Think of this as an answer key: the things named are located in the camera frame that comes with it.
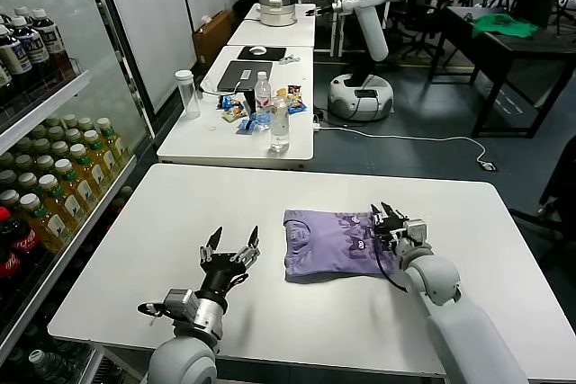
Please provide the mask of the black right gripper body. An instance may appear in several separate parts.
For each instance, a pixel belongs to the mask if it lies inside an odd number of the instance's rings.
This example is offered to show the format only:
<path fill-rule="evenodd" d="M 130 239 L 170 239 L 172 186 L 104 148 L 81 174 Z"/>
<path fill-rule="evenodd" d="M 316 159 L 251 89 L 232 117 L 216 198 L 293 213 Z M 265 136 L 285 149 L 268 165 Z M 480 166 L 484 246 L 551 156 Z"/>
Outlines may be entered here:
<path fill-rule="evenodd" d="M 374 241 L 378 250 L 395 250 L 405 232 L 404 219 L 383 219 L 374 226 Z"/>

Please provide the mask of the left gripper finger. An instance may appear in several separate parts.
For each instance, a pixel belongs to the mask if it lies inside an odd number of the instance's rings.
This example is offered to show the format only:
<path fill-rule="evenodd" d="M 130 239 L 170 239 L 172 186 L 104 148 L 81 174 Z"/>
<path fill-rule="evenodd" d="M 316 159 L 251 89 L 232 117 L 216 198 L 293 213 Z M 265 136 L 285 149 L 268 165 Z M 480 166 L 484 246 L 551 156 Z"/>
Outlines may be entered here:
<path fill-rule="evenodd" d="M 218 227 L 212 233 L 205 246 L 200 247 L 200 262 L 207 263 L 212 259 L 212 254 L 216 251 L 221 240 L 222 227 Z"/>
<path fill-rule="evenodd" d="M 260 256 L 258 246 L 258 226 L 255 226 L 249 236 L 247 244 L 232 256 L 231 261 L 234 263 L 254 263 Z"/>

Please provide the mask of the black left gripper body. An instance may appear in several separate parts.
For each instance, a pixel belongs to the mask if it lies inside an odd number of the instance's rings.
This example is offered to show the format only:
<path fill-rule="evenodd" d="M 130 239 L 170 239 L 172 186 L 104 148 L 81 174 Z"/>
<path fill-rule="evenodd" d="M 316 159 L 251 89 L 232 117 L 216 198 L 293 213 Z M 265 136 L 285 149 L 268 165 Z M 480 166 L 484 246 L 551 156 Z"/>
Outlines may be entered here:
<path fill-rule="evenodd" d="M 232 260 L 233 254 L 214 254 L 210 260 L 200 263 L 205 276 L 200 288 L 200 297 L 225 300 L 228 292 L 247 279 L 247 267 Z"/>

